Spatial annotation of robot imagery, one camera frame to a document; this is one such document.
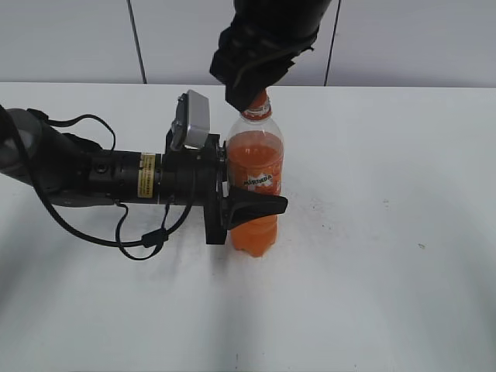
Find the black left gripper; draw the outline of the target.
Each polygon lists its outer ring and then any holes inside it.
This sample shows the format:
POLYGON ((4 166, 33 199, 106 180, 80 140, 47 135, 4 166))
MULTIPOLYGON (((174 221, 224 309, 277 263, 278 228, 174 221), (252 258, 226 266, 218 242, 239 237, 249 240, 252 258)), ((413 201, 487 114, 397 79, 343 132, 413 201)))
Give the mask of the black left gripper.
MULTIPOLYGON (((222 182, 226 180, 227 141, 220 143, 220 135, 209 134, 200 150, 183 147, 172 151, 171 132, 166 135, 166 150, 161 161, 159 199, 161 204, 183 205, 181 217, 167 233, 174 233, 183 225, 194 206, 203 208, 205 242, 222 245, 227 229, 222 221, 222 182)), ((231 187, 228 195, 228 230, 242 224, 286 212, 288 200, 279 195, 264 195, 231 187)))

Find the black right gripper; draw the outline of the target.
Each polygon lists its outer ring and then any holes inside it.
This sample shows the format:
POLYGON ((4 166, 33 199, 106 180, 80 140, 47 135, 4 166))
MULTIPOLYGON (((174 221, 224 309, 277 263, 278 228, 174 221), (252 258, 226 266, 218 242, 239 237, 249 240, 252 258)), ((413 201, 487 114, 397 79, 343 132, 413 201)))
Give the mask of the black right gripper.
POLYGON ((294 65, 293 59, 312 48, 314 35, 295 37, 290 28, 280 34, 236 15, 219 36, 209 72, 225 87, 226 102, 238 112, 275 84, 294 65))

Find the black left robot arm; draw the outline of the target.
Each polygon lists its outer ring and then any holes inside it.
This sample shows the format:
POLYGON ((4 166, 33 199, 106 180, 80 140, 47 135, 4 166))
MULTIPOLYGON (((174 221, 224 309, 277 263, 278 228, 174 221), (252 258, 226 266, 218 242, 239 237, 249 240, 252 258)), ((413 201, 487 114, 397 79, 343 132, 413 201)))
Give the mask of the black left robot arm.
POLYGON ((204 212, 207 243, 221 245, 229 230, 280 215, 288 201, 241 188, 222 188, 226 150, 210 131, 208 105, 182 96, 163 153, 104 149, 29 108, 1 111, 1 172, 32 186, 46 204, 86 208, 123 204, 181 205, 204 212))

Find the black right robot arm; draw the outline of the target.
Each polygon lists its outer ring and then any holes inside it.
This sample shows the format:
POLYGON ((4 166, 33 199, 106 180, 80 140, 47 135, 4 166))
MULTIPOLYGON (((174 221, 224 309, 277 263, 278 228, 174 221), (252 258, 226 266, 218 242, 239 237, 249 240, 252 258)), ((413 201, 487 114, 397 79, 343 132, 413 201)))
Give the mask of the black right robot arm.
POLYGON ((329 1, 234 1, 234 16, 219 35, 209 73, 225 100, 247 110, 313 48, 329 1))

